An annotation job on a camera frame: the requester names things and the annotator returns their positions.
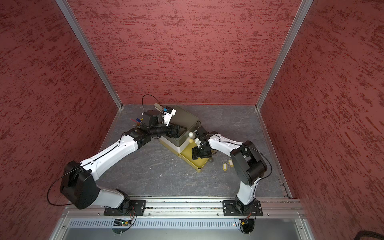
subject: black cable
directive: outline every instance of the black cable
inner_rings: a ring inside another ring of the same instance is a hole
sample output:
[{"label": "black cable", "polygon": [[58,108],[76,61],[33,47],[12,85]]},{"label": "black cable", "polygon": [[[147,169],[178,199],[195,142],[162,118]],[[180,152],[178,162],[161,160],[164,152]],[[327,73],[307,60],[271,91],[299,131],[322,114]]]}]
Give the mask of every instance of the black cable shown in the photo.
[{"label": "black cable", "polygon": [[197,123],[200,123],[200,127],[202,127],[203,125],[201,124],[200,120],[197,120],[196,124],[195,124],[195,130],[197,129]]},{"label": "black cable", "polygon": [[120,144],[120,141],[121,141],[122,136],[123,136],[124,134],[126,134],[126,133],[127,133],[127,132],[123,132],[123,133],[121,134],[120,139],[119,139],[119,144]]},{"label": "black cable", "polygon": [[51,184],[51,186],[48,188],[48,191],[47,191],[47,196],[46,196],[46,197],[47,197],[47,201],[48,201],[48,203],[49,203],[50,205],[52,205],[52,206],[68,206],[68,205],[72,205],[72,203],[70,203],[70,204],[53,204],[53,203],[51,203],[51,201],[49,201],[49,192],[50,192],[51,188],[53,187],[53,185],[54,185],[57,181],[59,181],[60,179],[62,179],[65,175],[70,174],[71,172],[74,172],[74,171],[76,171],[76,170],[78,170],[78,169],[80,169],[80,168],[82,168],[82,167],[87,166],[87,165],[90,164],[90,163],[95,162],[97,159],[99,159],[99,158],[101,158],[102,156],[104,156],[105,154],[111,152],[111,151],[112,151],[113,149],[115,149],[117,146],[118,146],[118,145],[114,146],[111,150],[109,150],[108,152],[104,153],[104,154],[101,155],[100,157],[98,157],[98,158],[96,158],[96,159],[93,159],[91,162],[89,162],[89,163],[87,163],[87,164],[85,164],[85,165],[83,165],[83,166],[80,166],[80,167],[78,167],[78,168],[76,168],[76,169],[73,169],[73,170],[67,172],[66,174],[64,174],[64,175],[62,175],[61,177],[59,177],[56,181],[54,181],[54,182]]},{"label": "black cable", "polygon": [[[255,216],[255,219],[251,219],[251,220],[253,220],[253,227],[252,227],[252,229],[249,231],[249,233],[253,232],[253,230],[255,229],[256,216]],[[242,234],[245,234],[245,232],[241,230],[241,229],[243,228],[242,225],[241,225],[241,222],[242,222],[242,221],[240,221],[240,229],[238,229],[238,230],[239,230]]]},{"label": "black cable", "polygon": [[356,234],[356,237],[354,238],[354,240],[360,240],[362,237],[372,237],[372,238],[384,240],[384,235],[381,235],[377,232],[372,232],[372,231],[359,231]]},{"label": "black cable", "polygon": [[132,220],[131,220],[131,225],[129,226],[129,228],[127,228],[127,230],[130,229],[136,223],[136,220],[137,220],[137,214],[136,214],[135,208],[132,207],[132,209],[133,209],[133,214],[136,216],[136,218],[135,218],[134,222],[132,222]]},{"label": "black cable", "polygon": [[[133,207],[130,207],[130,208],[129,208],[129,211],[128,211],[126,214],[128,214],[128,213],[131,214],[132,209],[134,210]],[[133,214],[133,217],[132,217],[131,219],[129,219],[129,220],[123,220],[123,219],[121,219],[121,218],[116,218],[113,222],[114,222],[115,224],[118,224],[118,225],[122,225],[121,222],[123,222],[124,224],[125,224],[126,222],[130,222],[130,223],[132,223],[132,220],[133,220],[134,217],[135,217],[135,214]]]},{"label": "black cable", "polygon": [[143,112],[145,112],[145,109],[144,109],[144,97],[145,97],[145,96],[152,96],[154,99],[156,99],[157,103],[158,103],[158,104],[160,105],[160,107],[161,107],[161,112],[163,112],[163,110],[164,110],[163,106],[160,104],[159,100],[158,100],[155,96],[153,96],[153,95],[151,95],[151,94],[145,94],[145,95],[141,98],[141,105],[143,106]]}]

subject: metal panel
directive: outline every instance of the metal panel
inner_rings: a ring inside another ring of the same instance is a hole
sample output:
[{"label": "metal panel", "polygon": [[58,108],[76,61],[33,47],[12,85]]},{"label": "metal panel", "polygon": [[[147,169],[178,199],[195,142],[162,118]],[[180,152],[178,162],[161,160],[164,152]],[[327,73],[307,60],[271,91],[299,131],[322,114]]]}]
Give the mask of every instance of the metal panel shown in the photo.
[{"label": "metal panel", "polygon": [[[73,218],[68,224],[68,228],[128,228],[114,227],[115,218]],[[134,220],[134,228],[179,228],[179,229],[233,229],[240,227],[239,219],[180,219],[180,218],[137,218]]]},{"label": "metal panel", "polygon": [[243,235],[237,228],[227,229],[181,229],[181,228],[131,228],[122,234],[114,234],[106,228],[70,228],[65,235],[68,240],[105,240],[105,239],[156,239],[156,240],[223,240],[223,239],[260,239],[260,240],[301,240],[294,220],[259,219],[254,231]]},{"label": "metal panel", "polygon": [[301,240],[314,240],[311,229],[309,228],[308,222],[304,222],[306,219],[295,219],[297,231],[299,232]]},{"label": "metal panel", "polygon": [[63,222],[64,222],[64,218],[59,218],[59,220],[57,221],[56,227],[53,229],[49,240],[57,239],[57,236],[59,234],[59,230],[63,226]]},{"label": "metal panel", "polygon": [[68,224],[70,223],[70,221],[71,221],[70,218],[68,218],[68,217],[64,218],[64,219],[62,220],[62,222],[61,222],[61,225],[60,225],[60,227],[59,227],[57,233],[56,233],[56,236],[54,236],[53,238],[51,237],[51,238],[52,238],[53,240],[62,240],[63,237],[64,237],[65,232],[66,232],[67,229],[68,229]]},{"label": "metal panel", "polygon": [[292,193],[289,190],[288,183],[287,183],[287,181],[285,179],[283,170],[281,169],[281,165],[280,165],[279,160],[277,158],[277,155],[276,155],[276,152],[275,152],[275,148],[273,147],[273,144],[272,144],[271,139],[270,139],[269,134],[268,134],[268,130],[266,129],[266,126],[264,124],[264,120],[263,120],[263,117],[261,115],[261,112],[260,112],[259,108],[256,109],[256,114],[257,114],[257,117],[259,118],[260,126],[261,126],[263,134],[264,134],[265,142],[266,142],[266,144],[268,146],[269,152],[271,153],[273,161],[275,162],[275,169],[278,170],[279,178],[281,179],[281,181],[284,184],[284,188],[285,188],[286,194],[287,194],[288,198],[293,198]]},{"label": "metal panel", "polygon": [[109,78],[107,74],[105,73],[103,67],[101,66],[101,63],[99,62],[95,52],[93,51],[91,45],[89,44],[87,38],[85,37],[85,34],[83,30],[81,29],[79,23],[76,20],[76,17],[74,16],[71,7],[69,6],[68,2],[66,0],[56,0],[56,3],[59,5],[59,8],[64,14],[64,17],[67,19],[69,25],[71,26],[73,32],[75,33],[77,39],[81,43],[81,45],[84,48],[84,51],[87,53],[89,59],[91,60],[93,66],[95,67],[97,73],[99,74],[101,80],[103,81],[105,87],[107,88],[109,94],[112,96],[113,100],[115,101],[116,105],[119,109],[122,108],[122,103],[117,95],[116,91],[114,90],[111,82],[109,81]]},{"label": "metal panel", "polygon": [[303,0],[299,6],[299,9],[296,13],[295,18],[293,19],[291,28],[288,31],[288,34],[285,38],[285,41],[283,43],[283,46],[281,47],[280,53],[277,56],[275,65],[272,68],[271,74],[269,78],[267,79],[265,86],[263,88],[263,91],[260,94],[260,97],[256,103],[256,108],[260,109],[269,90],[271,89],[271,86],[277,76],[277,73],[280,70],[281,65],[284,62],[285,57],[288,54],[289,49],[291,48],[291,45],[293,43],[293,40],[295,39],[297,32],[300,29],[301,24],[304,21],[305,15],[307,15],[307,12],[312,4],[313,0]]}]

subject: black mounting plate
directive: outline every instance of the black mounting plate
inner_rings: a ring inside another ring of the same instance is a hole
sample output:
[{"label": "black mounting plate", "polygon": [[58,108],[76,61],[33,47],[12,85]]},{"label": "black mounting plate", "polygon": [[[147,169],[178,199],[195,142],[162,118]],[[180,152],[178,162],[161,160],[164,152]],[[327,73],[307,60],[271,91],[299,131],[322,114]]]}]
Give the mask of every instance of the black mounting plate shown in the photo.
[{"label": "black mounting plate", "polygon": [[129,205],[133,206],[136,216],[143,216],[145,210],[145,200],[130,200]]},{"label": "black mounting plate", "polygon": [[261,209],[261,203],[258,200],[254,200],[250,210],[241,214],[236,210],[236,201],[235,200],[224,200],[223,201],[223,212],[224,216],[245,216],[247,217],[249,213],[251,216],[263,216],[263,210]]},{"label": "black mounting plate", "polygon": [[[128,206],[133,207],[133,209],[135,210],[136,216],[143,216],[144,210],[145,210],[145,204],[146,204],[145,200],[129,200]],[[104,216],[121,216],[121,215],[118,214],[118,211],[116,209],[106,207],[104,210]]]}]

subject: aluminum frame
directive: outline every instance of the aluminum frame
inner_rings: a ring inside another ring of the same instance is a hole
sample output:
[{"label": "aluminum frame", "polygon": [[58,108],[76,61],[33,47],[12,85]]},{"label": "aluminum frame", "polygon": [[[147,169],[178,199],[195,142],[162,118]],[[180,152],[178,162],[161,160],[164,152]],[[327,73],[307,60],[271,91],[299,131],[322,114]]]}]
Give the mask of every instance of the aluminum frame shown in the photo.
[{"label": "aluminum frame", "polygon": [[273,161],[275,162],[275,168],[274,169],[277,169],[278,173],[279,173],[279,179],[283,182],[283,187],[285,189],[285,192],[286,192],[286,195],[288,196],[288,198],[293,198],[294,196],[292,195],[290,189],[289,189],[289,186],[288,186],[288,183],[285,179],[285,176],[284,176],[284,173],[283,173],[283,170],[281,169],[281,165],[280,165],[280,162],[277,158],[277,155],[276,155],[276,152],[275,152],[275,148],[273,147],[273,144],[272,144],[272,141],[269,137],[269,134],[268,134],[268,130],[266,129],[266,126],[265,126],[265,123],[264,123],[264,120],[263,120],[263,117],[261,115],[261,112],[260,112],[260,109],[257,109],[256,108],[256,115],[257,115],[257,118],[259,119],[259,122],[260,122],[260,126],[262,128],[262,131],[263,131],[263,135],[264,135],[264,138],[265,138],[265,142],[268,146],[268,149],[269,149],[269,152],[271,153],[271,157],[273,158]]},{"label": "aluminum frame", "polygon": [[292,46],[293,41],[295,40],[295,37],[297,33],[299,32],[299,29],[304,21],[305,16],[308,13],[308,10],[312,4],[313,0],[303,0],[299,6],[299,9],[297,10],[297,13],[295,15],[295,18],[293,19],[292,25],[288,31],[288,34],[284,40],[283,46],[281,47],[281,50],[279,52],[279,55],[277,56],[275,65],[272,68],[271,74],[269,75],[264,88],[260,94],[259,99],[256,103],[256,108],[260,109],[263,105],[263,102],[268,95],[269,90],[272,87],[273,82],[275,81],[275,78],[284,62],[285,57],[287,56],[289,49]]},{"label": "aluminum frame", "polygon": [[88,55],[89,59],[91,60],[94,68],[96,69],[97,73],[99,74],[101,80],[103,81],[105,87],[107,88],[109,94],[113,98],[113,101],[115,101],[117,107],[119,109],[122,108],[122,102],[116,93],[115,89],[113,88],[111,82],[109,81],[108,75],[105,73],[101,63],[99,62],[99,59],[97,58],[95,52],[93,51],[90,43],[88,42],[87,37],[85,36],[83,30],[81,29],[79,23],[76,20],[76,17],[74,16],[71,7],[69,6],[68,2],[66,0],[56,0],[57,5],[59,5],[60,10],[62,11],[64,17],[67,19],[69,25],[71,26],[73,32],[75,33],[77,39],[79,40],[80,44],[83,46],[84,51]]},{"label": "aluminum frame", "polygon": [[[229,197],[131,197],[146,200],[144,215],[138,219],[239,219],[243,216],[228,217],[223,215],[223,200]],[[263,216],[258,219],[294,219],[302,240],[312,240],[306,215],[299,199],[258,198],[263,208]],[[50,240],[62,240],[72,219],[112,220],[121,216],[104,216],[103,207],[89,207],[78,210],[67,206],[52,233]]]},{"label": "aluminum frame", "polygon": [[113,130],[115,129],[115,126],[117,124],[117,122],[120,120],[120,117],[122,115],[122,111],[124,110],[124,106],[122,106],[120,109],[118,109],[116,115],[115,115],[115,118],[113,119],[112,121],[112,124],[111,126],[109,127],[109,130],[107,132],[107,135],[105,136],[104,138],[104,141],[103,143],[101,144],[101,147],[99,149],[99,152],[101,152],[102,150],[106,149],[107,147],[109,147],[109,144],[108,142],[110,141],[112,135],[113,135]]}]

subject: red textured wall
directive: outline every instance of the red textured wall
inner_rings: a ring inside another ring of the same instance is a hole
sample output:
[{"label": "red textured wall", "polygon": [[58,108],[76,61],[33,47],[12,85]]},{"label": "red textured wall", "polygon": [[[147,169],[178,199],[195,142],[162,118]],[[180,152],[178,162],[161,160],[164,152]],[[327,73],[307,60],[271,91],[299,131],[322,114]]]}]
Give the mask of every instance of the red textured wall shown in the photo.
[{"label": "red textured wall", "polygon": [[2,1],[0,19],[0,238],[48,239],[63,207],[47,188],[97,153],[117,107],[54,0]]},{"label": "red textured wall", "polygon": [[384,233],[384,2],[315,0],[262,106],[317,240]]},{"label": "red textured wall", "polygon": [[68,2],[123,103],[255,104],[301,0]]}]

